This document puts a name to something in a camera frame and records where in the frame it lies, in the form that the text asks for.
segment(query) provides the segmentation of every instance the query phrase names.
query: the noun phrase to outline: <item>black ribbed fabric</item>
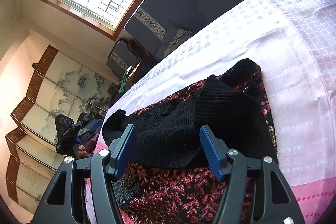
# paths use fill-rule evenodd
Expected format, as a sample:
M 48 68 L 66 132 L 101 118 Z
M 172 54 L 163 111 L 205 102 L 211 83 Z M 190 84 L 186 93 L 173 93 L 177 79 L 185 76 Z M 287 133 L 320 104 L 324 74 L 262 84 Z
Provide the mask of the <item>black ribbed fabric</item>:
M 236 76 L 231 73 L 232 69 L 220 79 L 209 76 L 204 87 L 186 101 L 164 101 L 136 117 L 127 117 L 125 111 L 118 110 L 103 126 L 105 143 L 109 146 L 131 123 L 137 128 L 131 161 L 157 168 L 201 167 L 207 165 L 207 161 L 200 146 L 199 129 L 208 124 L 216 138 L 223 139 L 229 148 L 247 157 L 269 155 L 275 159 L 268 127 L 257 101 L 223 82 L 234 82 L 232 79 Z

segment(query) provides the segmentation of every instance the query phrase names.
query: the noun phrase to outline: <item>green cloth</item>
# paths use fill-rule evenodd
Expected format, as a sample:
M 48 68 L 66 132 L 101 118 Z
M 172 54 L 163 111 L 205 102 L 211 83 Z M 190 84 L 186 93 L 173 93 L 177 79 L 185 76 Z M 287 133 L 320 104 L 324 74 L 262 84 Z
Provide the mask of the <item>green cloth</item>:
M 131 71 L 132 68 L 133 68 L 132 66 L 128 67 L 128 69 L 124 73 L 123 80 L 121 81 L 121 84 L 120 84 L 120 90 L 118 90 L 118 93 L 120 95 L 123 95 L 125 93 L 125 87 L 126 87 L 127 77 L 128 77 L 128 75 L 129 75 L 129 73 L 130 73 L 130 71 Z

